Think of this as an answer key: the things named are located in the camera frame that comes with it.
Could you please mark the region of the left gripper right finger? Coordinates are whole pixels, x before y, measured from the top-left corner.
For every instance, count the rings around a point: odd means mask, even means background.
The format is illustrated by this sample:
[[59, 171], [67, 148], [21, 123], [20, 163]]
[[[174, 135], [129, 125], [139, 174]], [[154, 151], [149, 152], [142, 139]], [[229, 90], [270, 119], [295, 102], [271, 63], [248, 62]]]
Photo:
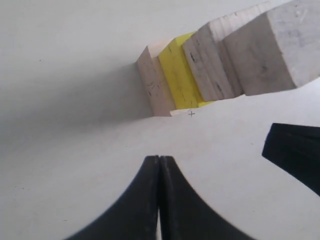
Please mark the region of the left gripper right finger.
[[163, 240], [251, 240], [192, 188], [172, 156], [160, 157], [158, 207]]

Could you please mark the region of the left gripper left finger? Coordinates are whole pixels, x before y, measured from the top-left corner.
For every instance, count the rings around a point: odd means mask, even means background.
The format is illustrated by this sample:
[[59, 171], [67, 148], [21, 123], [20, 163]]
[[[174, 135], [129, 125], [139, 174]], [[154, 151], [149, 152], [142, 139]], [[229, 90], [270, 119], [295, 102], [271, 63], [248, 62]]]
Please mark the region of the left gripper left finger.
[[123, 194], [69, 240], [155, 240], [160, 157], [147, 156]]

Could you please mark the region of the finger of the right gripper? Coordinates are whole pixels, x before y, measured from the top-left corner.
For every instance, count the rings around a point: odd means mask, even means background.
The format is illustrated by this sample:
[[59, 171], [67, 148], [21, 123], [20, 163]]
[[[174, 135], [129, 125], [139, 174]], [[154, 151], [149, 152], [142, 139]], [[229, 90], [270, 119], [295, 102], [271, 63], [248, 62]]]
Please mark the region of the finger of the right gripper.
[[320, 194], [319, 127], [273, 123], [261, 155]]

